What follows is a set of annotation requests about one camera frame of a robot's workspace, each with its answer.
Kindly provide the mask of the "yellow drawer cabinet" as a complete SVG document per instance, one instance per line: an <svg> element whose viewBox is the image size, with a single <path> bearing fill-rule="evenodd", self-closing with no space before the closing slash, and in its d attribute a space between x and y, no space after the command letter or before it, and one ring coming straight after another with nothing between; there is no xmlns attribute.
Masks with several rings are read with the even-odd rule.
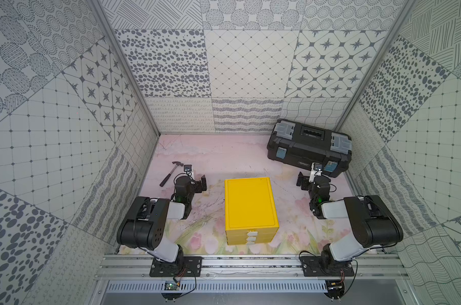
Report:
<svg viewBox="0 0 461 305"><path fill-rule="evenodd" d="M228 179L224 191L227 244L272 242L280 224L270 178Z"/></svg>

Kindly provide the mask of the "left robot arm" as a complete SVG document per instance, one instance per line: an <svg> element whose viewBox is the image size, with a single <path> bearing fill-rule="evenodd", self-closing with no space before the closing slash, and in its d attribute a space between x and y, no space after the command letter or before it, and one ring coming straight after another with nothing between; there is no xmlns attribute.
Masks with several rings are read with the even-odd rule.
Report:
<svg viewBox="0 0 461 305"><path fill-rule="evenodd" d="M192 211L194 195L207 190L206 177L195 180L183 174L175 180L172 197L134 199L116 234L117 243L131 249L144 250L163 266L183 264L181 246L164 236L167 220L186 220Z"/></svg>

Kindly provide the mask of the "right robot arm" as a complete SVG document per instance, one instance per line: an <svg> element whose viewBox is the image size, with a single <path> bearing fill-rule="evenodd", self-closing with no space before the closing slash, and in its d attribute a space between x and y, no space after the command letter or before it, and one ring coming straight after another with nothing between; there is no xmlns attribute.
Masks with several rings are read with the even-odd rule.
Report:
<svg viewBox="0 0 461 305"><path fill-rule="evenodd" d="M309 208L320 220L346 219L351 232L323 247L321 264L348 263L369 250L396 246L404 238L401 225L378 195L330 199L331 180L323 175L299 173L297 186L307 191Z"/></svg>

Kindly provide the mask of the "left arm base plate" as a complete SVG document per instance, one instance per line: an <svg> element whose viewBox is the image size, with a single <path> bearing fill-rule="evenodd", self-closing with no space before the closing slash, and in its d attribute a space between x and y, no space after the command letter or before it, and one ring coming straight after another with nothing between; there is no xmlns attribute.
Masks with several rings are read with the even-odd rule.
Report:
<svg viewBox="0 0 461 305"><path fill-rule="evenodd" d="M150 268L150 277L199 277L203 258L200 256L183 256L173 263L163 263L156 259Z"/></svg>

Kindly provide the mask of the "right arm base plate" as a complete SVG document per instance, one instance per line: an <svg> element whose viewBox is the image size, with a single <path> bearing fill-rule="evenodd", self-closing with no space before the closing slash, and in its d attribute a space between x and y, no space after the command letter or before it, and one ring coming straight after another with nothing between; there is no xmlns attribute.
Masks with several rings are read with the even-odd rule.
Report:
<svg viewBox="0 0 461 305"><path fill-rule="evenodd" d="M355 270L350 262L323 263L319 257L300 256L302 271L305 277L353 277Z"/></svg>

